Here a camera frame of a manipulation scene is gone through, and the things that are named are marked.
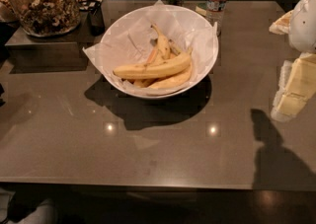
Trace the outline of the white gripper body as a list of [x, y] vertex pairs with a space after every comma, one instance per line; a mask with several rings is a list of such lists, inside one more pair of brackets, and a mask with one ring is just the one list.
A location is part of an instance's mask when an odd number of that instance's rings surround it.
[[289, 23], [289, 43], [300, 52], [316, 52], [316, 0], [300, 0]]

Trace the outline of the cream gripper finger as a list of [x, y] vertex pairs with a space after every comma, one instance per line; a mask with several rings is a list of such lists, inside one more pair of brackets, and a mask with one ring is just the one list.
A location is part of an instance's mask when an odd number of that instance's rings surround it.
[[316, 94], [316, 54], [304, 52], [286, 60], [279, 74], [271, 117], [280, 122], [295, 118]]
[[269, 31], [276, 35], [286, 35], [289, 32], [289, 26], [290, 26], [290, 18], [293, 11], [290, 10], [283, 14], [280, 18], [278, 18], [276, 21], [274, 21], [270, 27]]

